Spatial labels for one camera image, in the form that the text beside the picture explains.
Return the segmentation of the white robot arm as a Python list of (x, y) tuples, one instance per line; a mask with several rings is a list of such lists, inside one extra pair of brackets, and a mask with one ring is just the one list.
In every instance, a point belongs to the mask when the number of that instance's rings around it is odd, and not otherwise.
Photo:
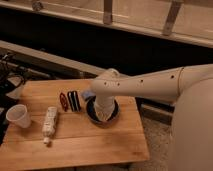
[(104, 121), (117, 96), (173, 103), (168, 171), (213, 171), (213, 64), (122, 77), (108, 69), (91, 82)]

